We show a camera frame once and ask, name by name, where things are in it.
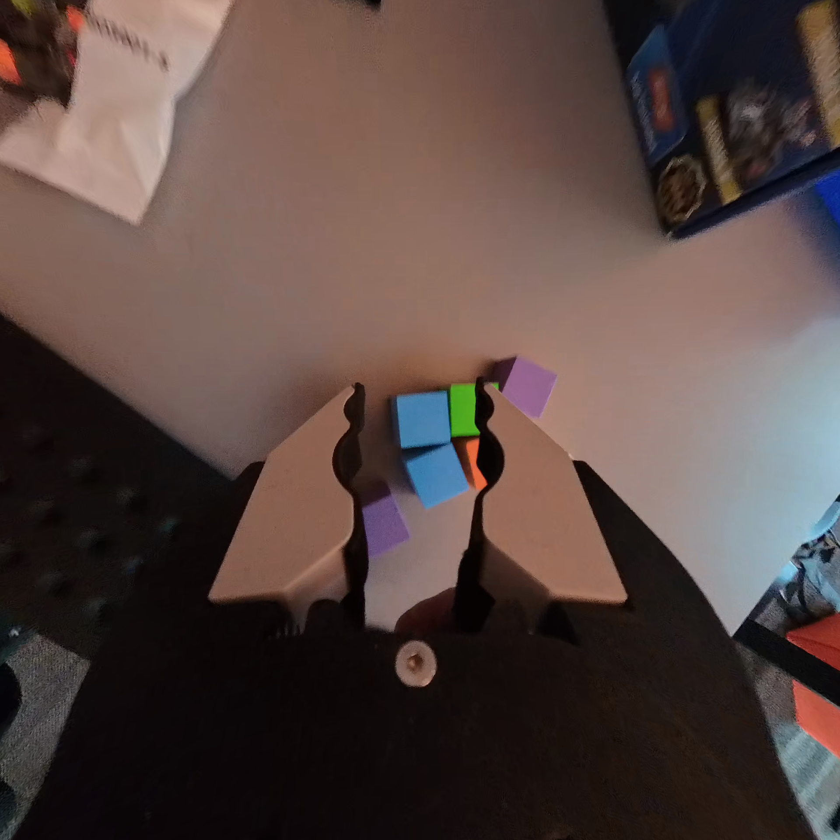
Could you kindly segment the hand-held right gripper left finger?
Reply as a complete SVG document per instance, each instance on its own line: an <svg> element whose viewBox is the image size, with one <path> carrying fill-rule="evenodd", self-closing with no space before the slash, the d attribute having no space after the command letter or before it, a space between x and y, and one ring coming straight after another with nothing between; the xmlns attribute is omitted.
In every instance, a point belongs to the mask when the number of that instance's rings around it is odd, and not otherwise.
<svg viewBox="0 0 840 840"><path fill-rule="evenodd" d="M343 389L267 456L208 599L273 602L293 626L337 602L364 624L366 537L361 470L365 389Z"/></svg>

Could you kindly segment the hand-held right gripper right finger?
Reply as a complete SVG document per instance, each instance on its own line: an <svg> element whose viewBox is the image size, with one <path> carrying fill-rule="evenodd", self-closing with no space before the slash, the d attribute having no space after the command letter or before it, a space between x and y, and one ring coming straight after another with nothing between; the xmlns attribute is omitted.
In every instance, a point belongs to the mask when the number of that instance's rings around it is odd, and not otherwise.
<svg viewBox="0 0 840 840"><path fill-rule="evenodd" d="M458 567L458 629L479 631L505 604L529 631L567 631L565 604L625 607L625 585L572 457L481 377L475 393L486 487Z"/></svg>

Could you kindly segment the purple foam cube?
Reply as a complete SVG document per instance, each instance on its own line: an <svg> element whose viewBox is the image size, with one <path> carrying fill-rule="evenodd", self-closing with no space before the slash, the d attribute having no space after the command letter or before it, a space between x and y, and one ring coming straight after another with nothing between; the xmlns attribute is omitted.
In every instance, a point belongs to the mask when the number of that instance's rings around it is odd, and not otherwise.
<svg viewBox="0 0 840 840"><path fill-rule="evenodd" d="M403 513L391 488L377 480L360 494L362 517L370 560L401 546L411 538Z"/></svg>
<svg viewBox="0 0 840 840"><path fill-rule="evenodd" d="M549 403L558 375L529 358L516 355L494 363L490 376L511 404L531 419L540 419Z"/></svg>

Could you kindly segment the orange foam cube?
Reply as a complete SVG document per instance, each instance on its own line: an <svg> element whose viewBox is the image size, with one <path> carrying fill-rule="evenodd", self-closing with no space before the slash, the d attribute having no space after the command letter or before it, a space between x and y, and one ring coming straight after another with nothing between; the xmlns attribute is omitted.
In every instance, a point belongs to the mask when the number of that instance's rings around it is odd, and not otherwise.
<svg viewBox="0 0 840 840"><path fill-rule="evenodd" d="M480 439L478 437L457 437L454 439L454 446L469 487L476 492L485 489L487 479L478 466Z"/></svg>

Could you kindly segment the blue foam cube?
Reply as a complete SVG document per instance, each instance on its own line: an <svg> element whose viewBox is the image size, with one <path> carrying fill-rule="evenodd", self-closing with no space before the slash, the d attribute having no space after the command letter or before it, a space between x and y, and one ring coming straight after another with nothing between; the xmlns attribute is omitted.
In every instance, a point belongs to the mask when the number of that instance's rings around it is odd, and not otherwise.
<svg viewBox="0 0 840 840"><path fill-rule="evenodd" d="M395 440L400 449L450 443L447 391L395 395L391 399L391 410Z"/></svg>
<svg viewBox="0 0 840 840"><path fill-rule="evenodd" d="M402 451L402 462L413 490L428 510L469 490L469 483L452 443Z"/></svg>

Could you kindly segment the green foam cube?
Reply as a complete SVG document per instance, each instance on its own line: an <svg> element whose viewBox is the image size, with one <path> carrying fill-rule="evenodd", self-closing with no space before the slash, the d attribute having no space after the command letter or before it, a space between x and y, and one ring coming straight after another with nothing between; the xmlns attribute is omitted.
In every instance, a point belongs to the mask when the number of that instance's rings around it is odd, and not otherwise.
<svg viewBox="0 0 840 840"><path fill-rule="evenodd" d="M448 414L451 438L477 438L476 384L454 383L448 388Z"/></svg>

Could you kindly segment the orange box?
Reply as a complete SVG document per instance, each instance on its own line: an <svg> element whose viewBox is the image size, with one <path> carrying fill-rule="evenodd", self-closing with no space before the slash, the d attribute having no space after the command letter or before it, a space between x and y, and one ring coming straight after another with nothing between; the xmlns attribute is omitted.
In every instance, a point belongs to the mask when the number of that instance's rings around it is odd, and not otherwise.
<svg viewBox="0 0 840 840"><path fill-rule="evenodd" d="M826 616L815 623L800 626L786 634L787 641L824 664L839 670L839 615ZM805 687L792 685L796 720L801 729L839 757L839 709L831 701Z"/></svg>

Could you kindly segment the clear bag of building parts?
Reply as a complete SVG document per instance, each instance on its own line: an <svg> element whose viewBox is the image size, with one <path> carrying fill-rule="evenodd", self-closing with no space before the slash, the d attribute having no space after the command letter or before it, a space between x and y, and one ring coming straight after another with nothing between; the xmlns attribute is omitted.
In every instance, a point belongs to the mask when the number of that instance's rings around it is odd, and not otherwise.
<svg viewBox="0 0 840 840"><path fill-rule="evenodd" d="M2 2L2 165L138 224L232 2Z"/></svg>

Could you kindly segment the blue toy robot box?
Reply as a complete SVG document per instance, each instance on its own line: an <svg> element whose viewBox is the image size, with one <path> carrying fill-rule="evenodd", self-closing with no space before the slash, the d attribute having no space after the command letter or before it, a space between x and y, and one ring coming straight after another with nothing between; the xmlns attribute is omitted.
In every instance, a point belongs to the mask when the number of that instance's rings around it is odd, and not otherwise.
<svg viewBox="0 0 840 840"><path fill-rule="evenodd" d="M838 1L604 7L668 238L838 170Z"/></svg>

